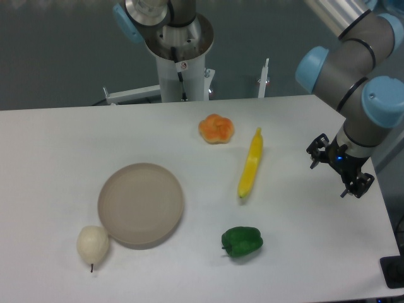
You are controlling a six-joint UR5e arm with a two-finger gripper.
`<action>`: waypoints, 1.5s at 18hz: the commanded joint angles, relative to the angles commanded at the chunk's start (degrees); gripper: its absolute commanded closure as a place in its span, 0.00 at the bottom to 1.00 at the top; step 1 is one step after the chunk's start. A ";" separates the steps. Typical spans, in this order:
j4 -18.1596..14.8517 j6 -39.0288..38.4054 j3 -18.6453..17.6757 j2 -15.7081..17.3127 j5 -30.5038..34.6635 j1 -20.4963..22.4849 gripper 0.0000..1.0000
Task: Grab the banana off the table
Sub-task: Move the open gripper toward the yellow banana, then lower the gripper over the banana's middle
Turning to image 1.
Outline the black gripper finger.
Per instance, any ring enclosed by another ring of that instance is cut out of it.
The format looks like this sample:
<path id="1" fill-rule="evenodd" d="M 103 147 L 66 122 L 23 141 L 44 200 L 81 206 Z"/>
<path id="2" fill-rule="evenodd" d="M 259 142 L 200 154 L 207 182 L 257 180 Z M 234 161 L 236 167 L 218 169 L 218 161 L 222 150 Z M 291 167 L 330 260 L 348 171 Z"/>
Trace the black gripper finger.
<path id="1" fill-rule="evenodd" d="M 368 173 L 359 172 L 354 175 L 342 175 L 342 182 L 345 185 L 345 190 L 340 197 L 344 198 L 347 194 L 361 198 L 371 187 L 375 178 Z"/>
<path id="2" fill-rule="evenodd" d="M 330 145 L 327 135 L 320 134 L 315 138 L 307 147 L 306 152 L 310 155 L 311 165 L 310 169 L 314 169 L 319 163 L 329 164 L 330 159 L 328 156 L 328 147 Z"/>

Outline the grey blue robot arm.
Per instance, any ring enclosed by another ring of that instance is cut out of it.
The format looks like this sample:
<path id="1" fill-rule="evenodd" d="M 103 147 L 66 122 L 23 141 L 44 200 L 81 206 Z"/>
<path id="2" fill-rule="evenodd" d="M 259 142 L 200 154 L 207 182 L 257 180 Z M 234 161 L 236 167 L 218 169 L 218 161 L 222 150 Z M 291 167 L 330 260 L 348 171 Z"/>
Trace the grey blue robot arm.
<path id="1" fill-rule="evenodd" d="M 341 177 L 345 193 L 359 198 L 374 177 L 361 171 L 374 149 L 403 120 L 403 83 L 368 74 L 403 41 L 403 25 L 374 14 L 362 1 L 308 1 L 338 37 L 331 52 L 315 47 L 301 60 L 295 79 L 344 118 L 333 140 L 319 135 L 307 148 L 312 164 L 326 163 Z M 125 36 L 144 42 L 155 56 L 164 102 L 207 100 L 205 55 L 213 44 L 210 22 L 194 1 L 124 1 L 113 7 Z"/>

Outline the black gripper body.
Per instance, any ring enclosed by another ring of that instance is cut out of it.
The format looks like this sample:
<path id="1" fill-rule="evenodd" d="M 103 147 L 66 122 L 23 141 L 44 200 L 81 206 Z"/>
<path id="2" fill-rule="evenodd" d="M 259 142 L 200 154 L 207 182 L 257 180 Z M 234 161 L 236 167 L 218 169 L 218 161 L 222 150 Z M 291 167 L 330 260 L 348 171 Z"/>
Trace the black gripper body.
<path id="1" fill-rule="evenodd" d="M 346 186 L 367 186 L 370 184 L 370 175 L 363 174 L 362 166 L 369 157 L 354 157 L 347 153 L 347 144 L 338 143 L 334 138 L 326 148 L 329 165 L 341 176 Z"/>

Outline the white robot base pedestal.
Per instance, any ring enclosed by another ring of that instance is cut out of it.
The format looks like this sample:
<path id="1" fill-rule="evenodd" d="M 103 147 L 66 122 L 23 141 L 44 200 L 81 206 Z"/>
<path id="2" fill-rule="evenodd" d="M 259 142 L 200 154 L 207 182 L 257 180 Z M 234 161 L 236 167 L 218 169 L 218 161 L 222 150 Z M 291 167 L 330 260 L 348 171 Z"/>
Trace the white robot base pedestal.
<path id="1" fill-rule="evenodd" d="M 156 61 L 163 103 L 209 99 L 205 57 L 213 41 L 212 25 L 199 13 L 184 27 L 166 25 L 146 39 Z"/>

